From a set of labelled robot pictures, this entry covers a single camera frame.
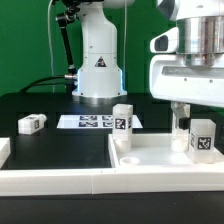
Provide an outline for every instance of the white block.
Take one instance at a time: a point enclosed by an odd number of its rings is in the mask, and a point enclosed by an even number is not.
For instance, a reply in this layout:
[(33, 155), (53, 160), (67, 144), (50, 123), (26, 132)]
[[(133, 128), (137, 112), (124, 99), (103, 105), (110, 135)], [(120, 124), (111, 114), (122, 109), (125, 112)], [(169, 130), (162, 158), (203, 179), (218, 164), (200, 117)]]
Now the white block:
[(18, 121), (19, 134), (31, 135), (44, 127), (47, 120), (44, 114), (31, 114)]
[(117, 104), (113, 107), (113, 139), (121, 153), (131, 150), (132, 116), (132, 105)]
[(10, 155), (9, 138), (0, 138), (0, 168), (3, 166), (9, 155)]
[(192, 119), (189, 141), (189, 155), (193, 163), (215, 162), (216, 125), (209, 119)]

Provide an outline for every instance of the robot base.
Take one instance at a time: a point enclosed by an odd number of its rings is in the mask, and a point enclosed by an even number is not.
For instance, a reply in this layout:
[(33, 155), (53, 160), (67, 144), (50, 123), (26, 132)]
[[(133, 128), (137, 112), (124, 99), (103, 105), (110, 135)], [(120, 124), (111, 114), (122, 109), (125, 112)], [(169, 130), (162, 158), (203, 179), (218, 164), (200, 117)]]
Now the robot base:
[(72, 93), (72, 99), (76, 102), (87, 103), (87, 104), (114, 104), (125, 102), (127, 99), (127, 92), (124, 91), (116, 97), (98, 98), (98, 97), (85, 97), (77, 95), (77, 93)]

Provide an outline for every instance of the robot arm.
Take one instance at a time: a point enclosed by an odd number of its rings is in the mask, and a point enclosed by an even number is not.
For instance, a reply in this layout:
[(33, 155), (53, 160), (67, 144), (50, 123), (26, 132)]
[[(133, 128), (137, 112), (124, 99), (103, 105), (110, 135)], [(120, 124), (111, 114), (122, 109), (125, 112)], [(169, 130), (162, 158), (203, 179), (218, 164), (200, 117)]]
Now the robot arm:
[(67, 24), (78, 18), (83, 34), (83, 65), (77, 72), (75, 101), (90, 103), (113, 102), (127, 92), (123, 89), (122, 71), (117, 66), (117, 30), (109, 22), (104, 7), (120, 8), (134, 0), (62, 0), (64, 14), (57, 17), (69, 64), (69, 73), (76, 73), (66, 32)]
[(224, 0), (157, 3), (177, 25), (150, 43), (152, 52), (162, 53), (150, 65), (152, 95), (224, 107)]

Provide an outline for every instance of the black cable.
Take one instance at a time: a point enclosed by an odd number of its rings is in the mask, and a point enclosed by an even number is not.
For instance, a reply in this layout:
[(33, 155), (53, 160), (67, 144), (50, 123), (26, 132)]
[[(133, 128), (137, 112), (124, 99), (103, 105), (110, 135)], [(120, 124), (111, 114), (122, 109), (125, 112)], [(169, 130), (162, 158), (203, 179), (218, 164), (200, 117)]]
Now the black cable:
[(62, 79), (62, 78), (64, 79), (63, 75), (46, 77), (46, 78), (43, 78), (43, 79), (38, 79), (38, 80), (30, 83), (29, 85), (25, 86), (24, 88), (22, 88), (19, 92), (20, 93), (25, 93), (29, 88), (31, 88), (32, 86), (35, 86), (36, 84), (38, 84), (40, 82), (45, 82), (45, 81), (54, 80), (54, 79)]
[(56, 85), (66, 85), (66, 84), (69, 84), (69, 83), (65, 83), (65, 82), (57, 82), (57, 83), (42, 83), (42, 84), (34, 84), (32, 86), (29, 87), (32, 88), (32, 87), (36, 87), (36, 86), (56, 86)]

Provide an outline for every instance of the white platform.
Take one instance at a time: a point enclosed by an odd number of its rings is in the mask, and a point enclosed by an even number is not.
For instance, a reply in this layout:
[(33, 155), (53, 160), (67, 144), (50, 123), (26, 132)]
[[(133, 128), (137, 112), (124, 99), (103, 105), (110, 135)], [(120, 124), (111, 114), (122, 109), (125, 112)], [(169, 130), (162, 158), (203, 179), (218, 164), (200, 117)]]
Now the white platform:
[[(117, 155), (109, 135), (113, 168), (2, 170), (0, 196), (224, 190), (221, 153), (216, 151), (215, 164), (191, 164), (186, 154), (170, 152), (170, 138), (168, 134), (133, 135), (133, 150)], [(140, 165), (121, 167), (121, 156), (139, 156)]]

